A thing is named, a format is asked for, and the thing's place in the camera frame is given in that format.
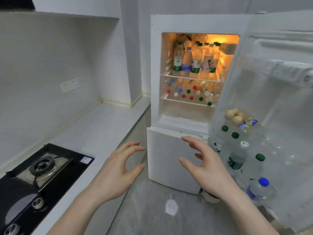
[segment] white refrigerator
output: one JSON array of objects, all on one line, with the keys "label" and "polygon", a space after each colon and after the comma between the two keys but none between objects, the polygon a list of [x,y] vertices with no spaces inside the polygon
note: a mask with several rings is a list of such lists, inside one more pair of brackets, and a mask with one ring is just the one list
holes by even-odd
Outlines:
[{"label": "white refrigerator", "polygon": [[[313,11],[256,15],[151,16],[151,127],[147,128],[149,178],[197,194],[199,186],[180,165],[200,165],[182,136],[208,138],[230,124],[237,108],[257,119],[241,134],[249,156],[266,157],[262,176],[277,191],[265,206],[280,223],[301,231],[313,224]],[[174,49],[189,36],[194,43],[222,43],[215,79],[202,79],[218,102],[168,93]]]}]

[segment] refrigerator drawer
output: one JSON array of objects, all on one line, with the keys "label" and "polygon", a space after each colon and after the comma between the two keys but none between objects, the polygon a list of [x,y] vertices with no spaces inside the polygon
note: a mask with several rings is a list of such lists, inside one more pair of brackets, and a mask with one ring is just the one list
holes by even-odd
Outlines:
[{"label": "refrigerator drawer", "polygon": [[147,128],[149,179],[173,189],[198,194],[200,187],[178,159],[187,158],[196,166],[200,166],[202,161],[195,157],[197,151],[182,141],[183,136],[200,139],[159,127]]}]

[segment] forearm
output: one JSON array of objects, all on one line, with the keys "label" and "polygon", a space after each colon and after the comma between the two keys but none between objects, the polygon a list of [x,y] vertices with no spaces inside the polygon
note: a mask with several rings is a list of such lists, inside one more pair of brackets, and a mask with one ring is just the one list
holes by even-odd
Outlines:
[{"label": "forearm", "polygon": [[99,206],[99,203],[93,201],[91,191],[86,188],[74,199],[47,235],[83,235]]},{"label": "forearm", "polygon": [[241,235],[279,235],[260,213],[251,199],[233,186],[233,193],[225,198]]}]

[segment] marble floor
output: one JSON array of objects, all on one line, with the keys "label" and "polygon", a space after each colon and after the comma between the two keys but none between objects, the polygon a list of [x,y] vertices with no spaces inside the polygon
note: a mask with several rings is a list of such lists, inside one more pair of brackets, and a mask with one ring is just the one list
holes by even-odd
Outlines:
[{"label": "marble floor", "polygon": [[147,156],[143,163],[146,167],[125,195],[107,235],[239,235],[224,203],[207,204],[197,195],[151,181]]}]

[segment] sticker on stove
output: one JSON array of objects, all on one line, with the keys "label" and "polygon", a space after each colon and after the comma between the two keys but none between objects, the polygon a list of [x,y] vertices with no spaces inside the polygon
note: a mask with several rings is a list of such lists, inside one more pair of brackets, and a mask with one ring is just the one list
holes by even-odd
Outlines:
[{"label": "sticker on stove", "polygon": [[80,160],[80,162],[85,163],[85,164],[89,164],[89,162],[92,160],[92,158],[89,157],[83,157],[83,159]]}]

